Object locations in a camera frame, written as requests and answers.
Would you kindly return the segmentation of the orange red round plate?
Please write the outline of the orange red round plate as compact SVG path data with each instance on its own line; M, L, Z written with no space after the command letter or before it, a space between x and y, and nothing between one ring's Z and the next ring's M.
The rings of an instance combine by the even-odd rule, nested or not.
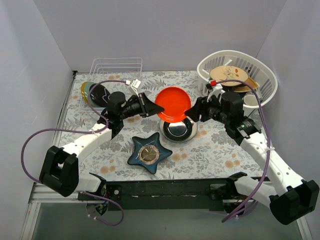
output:
M169 86L161 90L155 98L155 103L164 108L157 115L167 123L183 121L187 117L185 111L192 105L188 93L177 86Z

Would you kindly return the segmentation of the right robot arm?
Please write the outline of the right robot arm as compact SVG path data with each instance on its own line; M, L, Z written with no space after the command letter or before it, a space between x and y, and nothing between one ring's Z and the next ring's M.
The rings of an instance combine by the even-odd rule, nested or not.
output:
M267 206L281 224L288 225L314 211L320 187L285 163L259 126L245 116L243 104L238 93L225 92L221 99L197 98L185 114L195 122L212 119L224 124L227 135L255 160L272 183L266 185L242 172L236 173L228 178L227 195L232 199L246 195Z

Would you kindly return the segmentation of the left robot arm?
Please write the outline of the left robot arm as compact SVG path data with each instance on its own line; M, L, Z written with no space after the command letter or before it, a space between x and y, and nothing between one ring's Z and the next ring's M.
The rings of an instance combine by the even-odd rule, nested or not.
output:
M122 92L113 92L88 134L63 147L52 146L47 150L40 183L63 197L74 192L89 192L95 200L103 199L107 193L105 180L93 173L80 173L79 164L100 145L112 140L122 130L124 119L135 115L150 117L163 111L163 107L149 100L144 93L126 99Z

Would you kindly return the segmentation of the blue floral green plate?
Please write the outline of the blue floral green plate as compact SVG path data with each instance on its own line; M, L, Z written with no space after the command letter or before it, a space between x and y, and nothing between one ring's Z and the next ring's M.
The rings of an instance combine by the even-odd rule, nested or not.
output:
M90 92L90 87L92 87L95 83L91 81L86 81L82 84L81 86L81 94L82 98L87 104L92 105L93 107L95 106L93 100L91 99L91 95L89 94Z

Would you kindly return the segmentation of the yellow patterned round plate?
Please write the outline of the yellow patterned round plate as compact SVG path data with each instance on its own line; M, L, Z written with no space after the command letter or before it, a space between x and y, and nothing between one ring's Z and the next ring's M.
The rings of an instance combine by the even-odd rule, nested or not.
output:
M81 88L80 88L82 98L87 104L91 103L91 98L90 98L90 87L91 87L91 85L92 85L91 82L86 81L81 85Z

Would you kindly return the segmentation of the dark brown plate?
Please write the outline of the dark brown plate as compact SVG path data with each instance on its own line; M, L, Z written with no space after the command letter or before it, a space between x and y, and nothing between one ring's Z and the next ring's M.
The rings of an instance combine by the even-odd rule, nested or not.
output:
M105 108L108 105L110 92L101 84L96 86L94 83L89 87L90 97L89 102L95 108Z

